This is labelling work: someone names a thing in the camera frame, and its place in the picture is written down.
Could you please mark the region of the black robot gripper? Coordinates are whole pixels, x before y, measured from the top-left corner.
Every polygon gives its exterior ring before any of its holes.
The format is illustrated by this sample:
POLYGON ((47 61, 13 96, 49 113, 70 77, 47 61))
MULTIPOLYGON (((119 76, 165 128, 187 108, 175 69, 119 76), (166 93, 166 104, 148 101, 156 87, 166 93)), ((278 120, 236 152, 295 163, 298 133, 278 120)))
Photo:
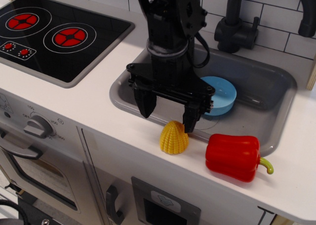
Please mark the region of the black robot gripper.
POLYGON ((209 53, 200 64, 194 64, 194 52, 187 51, 175 58, 151 56, 150 63, 131 63, 129 83, 140 114, 148 118, 157 104, 157 96, 185 105, 183 125, 185 133, 192 133, 196 123, 205 112, 213 108, 211 97, 214 87, 205 83, 196 74, 195 68, 204 67, 209 53))

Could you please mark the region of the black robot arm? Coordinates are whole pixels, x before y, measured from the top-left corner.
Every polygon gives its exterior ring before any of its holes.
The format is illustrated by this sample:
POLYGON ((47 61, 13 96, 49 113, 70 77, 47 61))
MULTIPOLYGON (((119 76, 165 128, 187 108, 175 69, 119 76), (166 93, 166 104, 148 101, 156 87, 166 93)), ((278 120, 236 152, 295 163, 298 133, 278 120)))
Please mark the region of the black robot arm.
POLYGON ((209 57, 194 62, 195 41, 204 48, 199 31, 207 15, 199 0, 138 0, 148 23, 146 48, 149 63, 127 65, 129 85, 143 117, 149 117, 163 97, 184 105, 183 125, 191 133, 202 114, 213 107, 215 89, 201 80, 195 69, 203 68, 209 57))

